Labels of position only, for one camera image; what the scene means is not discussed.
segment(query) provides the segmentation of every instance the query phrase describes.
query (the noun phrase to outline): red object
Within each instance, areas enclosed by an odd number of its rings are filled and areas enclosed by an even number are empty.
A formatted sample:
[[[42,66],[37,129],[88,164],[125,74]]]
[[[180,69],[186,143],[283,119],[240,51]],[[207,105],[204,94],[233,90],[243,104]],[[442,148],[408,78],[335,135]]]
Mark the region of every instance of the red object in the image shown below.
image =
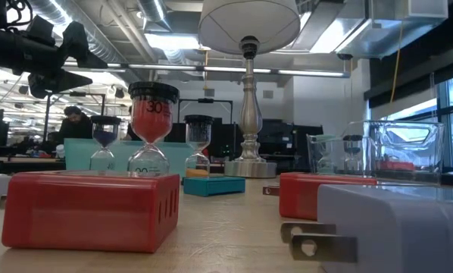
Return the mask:
[[[171,132],[173,102],[147,100],[149,96],[133,99],[132,128],[147,143],[155,143]]]
[[[322,184],[376,185],[376,179],[342,175],[281,174],[280,215],[288,218],[317,220],[317,190]]]
[[[415,165],[412,162],[391,162],[382,161],[378,162],[380,170],[396,170],[396,171],[415,171]]]
[[[8,187],[2,244],[153,253],[177,225],[180,176],[28,172]]]

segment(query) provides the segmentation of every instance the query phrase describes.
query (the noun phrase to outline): black timer cap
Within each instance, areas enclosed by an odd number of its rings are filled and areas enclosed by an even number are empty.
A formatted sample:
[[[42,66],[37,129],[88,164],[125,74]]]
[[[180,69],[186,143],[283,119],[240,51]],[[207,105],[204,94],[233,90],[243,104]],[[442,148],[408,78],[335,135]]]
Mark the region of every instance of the black timer cap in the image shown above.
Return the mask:
[[[213,124],[213,118],[206,115],[186,115],[184,116],[184,121],[187,124],[192,123]]]
[[[260,46],[260,42],[254,36],[245,36],[240,41],[240,49],[243,51],[243,57],[248,60],[255,58],[258,46]]]
[[[173,103],[176,103],[180,97],[180,91],[174,86],[166,83],[143,81],[129,85],[129,94],[131,99],[134,99],[137,96],[154,96],[168,99]]]
[[[90,121],[93,124],[102,124],[102,125],[119,125],[121,122],[120,118],[111,117],[111,116],[92,116]]]

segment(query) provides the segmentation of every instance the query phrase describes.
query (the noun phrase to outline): red sand timer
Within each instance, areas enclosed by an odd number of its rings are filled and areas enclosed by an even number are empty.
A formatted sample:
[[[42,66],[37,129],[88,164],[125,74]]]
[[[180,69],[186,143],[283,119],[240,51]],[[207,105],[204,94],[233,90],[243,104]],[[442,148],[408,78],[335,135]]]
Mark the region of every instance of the red sand timer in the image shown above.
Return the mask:
[[[129,86],[133,100],[132,128],[145,145],[129,158],[129,171],[142,176],[169,172],[169,161],[154,143],[165,137],[173,126],[173,105],[179,90],[165,83],[137,82]]]

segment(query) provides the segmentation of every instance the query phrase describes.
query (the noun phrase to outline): red sand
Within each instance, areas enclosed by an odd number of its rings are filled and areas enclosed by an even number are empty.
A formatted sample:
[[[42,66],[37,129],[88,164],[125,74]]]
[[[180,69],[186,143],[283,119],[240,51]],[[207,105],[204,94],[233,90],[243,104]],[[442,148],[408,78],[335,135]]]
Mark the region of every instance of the red sand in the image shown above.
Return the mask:
[[[133,100],[132,128],[147,143],[155,143],[171,131],[173,103]]]

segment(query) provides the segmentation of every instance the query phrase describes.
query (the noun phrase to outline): teal box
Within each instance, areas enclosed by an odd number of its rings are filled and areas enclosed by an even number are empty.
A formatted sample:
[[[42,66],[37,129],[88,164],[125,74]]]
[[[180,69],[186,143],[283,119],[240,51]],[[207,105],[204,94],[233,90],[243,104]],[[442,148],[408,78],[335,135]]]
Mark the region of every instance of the teal box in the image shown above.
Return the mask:
[[[245,178],[240,177],[190,177],[184,178],[185,194],[208,197],[225,193],[244,193]]]
[[[129,157],[144,146],[142,141],[116,141],[109,149],[115,157],[115,171],[127,171]],[[170,164],[170,174],[179,174],[184,177],[185,161],[194,150],[186,143],[158,143],[156,145],[167,157]],[[90,157],[100,149],[94,140],[66,139],[65,163],[68,171],[88,170]]]

